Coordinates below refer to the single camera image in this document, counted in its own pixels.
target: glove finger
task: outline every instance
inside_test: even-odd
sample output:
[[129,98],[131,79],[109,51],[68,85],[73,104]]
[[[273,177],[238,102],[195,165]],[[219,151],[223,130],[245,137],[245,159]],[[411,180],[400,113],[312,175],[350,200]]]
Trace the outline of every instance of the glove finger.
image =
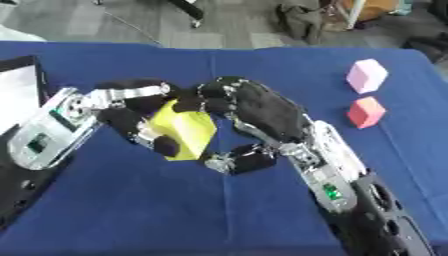
[[120,136],[134,143],[133,135],[138,134],[137,125],[143,116],[127,108],[107,109],[100,112],[98,120],[109,125]]
[[206,111],[211,114],[216,114],[223,117],[226,113],[235,110],[235,106],[229,104],[225,99],[199,99],[199,98],[187,98],[181,99],[173,106],[173,110],[176,113],[189,112],[189,111]]
[[[121,137],[132,144],[139,134],[138,124],[143,121],[143,116],[130,109],[108,109],[99,115],[99,120],[114,129]],[[179,144],[172,138],[162,135],[154,139],[153,149],[164,156],[176,156],[180,151]]]
[[137,79],[126,81],[112,81],[101,83],[96,86],[97,89],[107,90],[124,90],[124,89],[140,89],[145,87],[160,86],[167,92],[160,95],[152,95],[146,97],[138,97],[126,99],[126,107],[142,114],[152,113],[161,108],[168,100],[174,99],[179,96],[181,89],[163,80],[158,79]]
[[229,93],[235,90],[245,81],[243,77],[237,76],[223,76],[217,77],[215,80],[205,84],[200,84],[196,87],[197,94],[203,98],[227,98],[230,99]]
[[166,135],[156,138],[153,143],[154,151],[164,156],[175,157],[180,151],[179,144]]

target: table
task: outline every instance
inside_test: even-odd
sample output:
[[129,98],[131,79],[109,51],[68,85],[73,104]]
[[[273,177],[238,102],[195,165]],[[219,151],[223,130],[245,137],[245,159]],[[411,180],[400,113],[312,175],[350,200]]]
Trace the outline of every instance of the table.
[[[431,243],[447,250],[448,86],[420,53],[393,49],[178,50],[138,44],[1,42],[0,59],[37,54],[52,85],[158,77],[189,86],[241,75],[330,122],[402,200]],[[389,71],[375,97],[388,109],[365,130],[347,118],[358,98],[344,81],[354,61]],[[227,123],[212,149],[246,139]],[[38,202],[0,237],[8,255],[344,255],[283,159],[226,177],[192,162],[166,162],[102,128]]]

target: floor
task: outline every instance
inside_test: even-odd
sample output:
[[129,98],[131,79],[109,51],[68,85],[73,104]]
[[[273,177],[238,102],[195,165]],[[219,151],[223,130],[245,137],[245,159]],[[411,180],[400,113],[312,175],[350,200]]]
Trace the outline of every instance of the floor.
[[[198,29],[188,16],[164,0],[21,0],[18,7],[0,5],[0,24],[49,41],[142,42],[175,48],[263,48],[306,46],[273,24],[274,6],[282,0],[198,0],[206,12]],[[349,32],[325,32],[319,46],[400,47],[413,35],[447,31],[414,4],[407,16],[388,16],[375,26]],[[440,65],[448,77],[448,63]]]

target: black glove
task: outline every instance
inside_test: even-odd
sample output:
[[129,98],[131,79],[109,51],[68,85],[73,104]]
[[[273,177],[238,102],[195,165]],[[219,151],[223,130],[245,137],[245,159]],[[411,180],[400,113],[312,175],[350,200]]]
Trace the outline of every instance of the black glove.
[[204,164],[229,174],[240,174],[273,166],[276,146],[299,142],[308,125],[303,107],[268,87],[242,77],[218,77],[182,95],[173,106],[176,112],[206,111],[227,118],[241,135],[255,137],[260,144],[238,147],[226,154],[205,154]]
[[218,77],[195,87],[193,95],[181,97],[173,110],[236,117],[281,142],[300,141],[302,129],[308,124],[302,106],[242,77]]
[[139,143],[165,156],[174,157],[179,152],[177,142],[163,134],[158,134],[145,125],[145,117],[159,110],[167,101],[176,98],[180,89],[168,82],[154,79],[140,79],[99,84],[98,90],[125,90],[148,86],[169,87],[166,94],[125,99],[125,108],[102,110],[99,121],[112,127],[118,134],[131,143]]

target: wooden block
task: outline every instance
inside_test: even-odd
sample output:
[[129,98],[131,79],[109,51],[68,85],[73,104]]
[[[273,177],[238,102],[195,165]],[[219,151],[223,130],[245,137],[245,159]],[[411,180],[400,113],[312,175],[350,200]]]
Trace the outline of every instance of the wooden block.
[[347,115],[356,127],[363,129],[377,124],[385,113],[386,109],[370,96],[356,100]]
[[387,70],[374,59],[355,62],[347,81],[359,94],[378,90],[388,75]]

